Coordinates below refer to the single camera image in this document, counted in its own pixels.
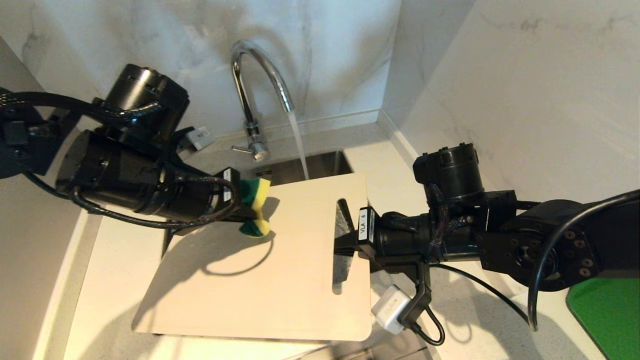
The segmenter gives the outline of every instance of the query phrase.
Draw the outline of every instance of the sponge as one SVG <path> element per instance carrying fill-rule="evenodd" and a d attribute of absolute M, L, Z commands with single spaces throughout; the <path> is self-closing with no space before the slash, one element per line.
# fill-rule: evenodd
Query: sponge
<path fill-rule="evenodd" d="M 261 238 L 269 233 L 271 227 L 262 215 L 262 207 L 267 199 L 271 181 L 256 177 L 255 179 L 240 180 L 240 194 L 242 203 L 251 207 L 256 218 L 245 221 L 240 227 L 240 232 L 250 238 Z"/>

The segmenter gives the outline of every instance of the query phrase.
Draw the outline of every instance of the faucet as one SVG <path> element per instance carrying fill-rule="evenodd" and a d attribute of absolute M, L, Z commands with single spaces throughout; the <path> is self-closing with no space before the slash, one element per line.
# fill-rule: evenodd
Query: faucet
<path fill-rule="evenodd" d="M 246 117 L 246 122 L 244 123 L 244 131 L 246 132 L 248 142 L 248 146 L 246 148 L 238 147 L 235 145 L 231 148 L 236 151 L 247 152 L 248 154 L 253 155 L 253 160 L 255 161 L 262 161 L 269 157 L 269 149 L 267 149 L 267 146 L 264 144 L 264 139 L 260 134 L 258 119 L 253 117 L 251 108 L 249 107 L 249 102 L 246 98 L 244 83 L 242 81 L 242 77 L 240 76 L 242 70 L 240 60 L 242 58 L 242 55 L 250 55 L 267 73 L 267 75 L 269 76 L 269 80 L 271 80 L 271 84 L 273 84 L 273 87 L 278 94 L 280 104 L 282 105 L 285 113 L 293 112 L 293 102 L 291 102 L 291 96 L 289 95 L 287 85 L 284 83 L 280 72 L 273 65 L 273 62 L 271 61 L 271 59 L 269 59 L 269 56 L 267 56 L 264 50 L 262 50 L 256 43 L 249 40 L 240 40 L 233 45 L 231 52 L 231 69 L 234 73 L 234 80 L 236 81 L 238 96 L 240 96 L 240 105 L 242 106 L 242 110 L 244 111 L 244 117 Z"/>

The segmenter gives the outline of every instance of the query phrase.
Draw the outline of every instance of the running water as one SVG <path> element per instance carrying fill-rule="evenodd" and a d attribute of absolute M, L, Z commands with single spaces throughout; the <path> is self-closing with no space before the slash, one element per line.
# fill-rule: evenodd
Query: running water
<path fill-rule="evenodd" d="M 293 136 L 296 137 L 296 145 L 298 146 L 298 154 L 300 155 L 300 162 L 302 162 L 302 171 L 305 172 L 305 180 L 309 180 L 309 171 L 307 170 L 307 159 L 305 158 L 305 150 L 302 147 L 302 138 L 300 138 L 300 130 L 298 130 L 298 122 L 296 121 L 296 113 L 289 111 L 287 113 L 289 122 L 291 123 L 291 129 L 293 129 Z"/>

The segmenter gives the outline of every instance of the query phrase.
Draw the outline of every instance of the white cutting board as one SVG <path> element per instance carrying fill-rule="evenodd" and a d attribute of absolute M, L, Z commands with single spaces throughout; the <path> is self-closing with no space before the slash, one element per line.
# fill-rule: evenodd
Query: white cutting board
<path fill-rule="evenodd" d="M 267 217 L 272 214 L 272 233 L 263 239 L 242 235 L 233 223 L 176 236 L 132 328 L 234 338 L 366 339 L 369 262 L 356 255 L 342 293 L 332 291 L 339 199 L 346 199 L 357 224 L 358 210 L 367 205 L 364 176 L 272 187 L 264 206 Z"/>

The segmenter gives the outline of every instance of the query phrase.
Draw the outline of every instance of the sink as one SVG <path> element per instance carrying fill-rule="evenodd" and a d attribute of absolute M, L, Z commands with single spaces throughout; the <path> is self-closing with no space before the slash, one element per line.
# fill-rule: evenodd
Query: sink
<path fill-rule="evenodd" d="M 311 155 L 307 156 L 306 159 L 310 179 L 353 173 L 342 151 Z M 305 174 L 302 170 L 300 159 L 296 158 L 279 163 L 262 165 L 240 172 L 241 179 L 253 177 L 263 177 L 264 179 L 271 180 L 271 185 L 276 186 L 303 181 Z"/>

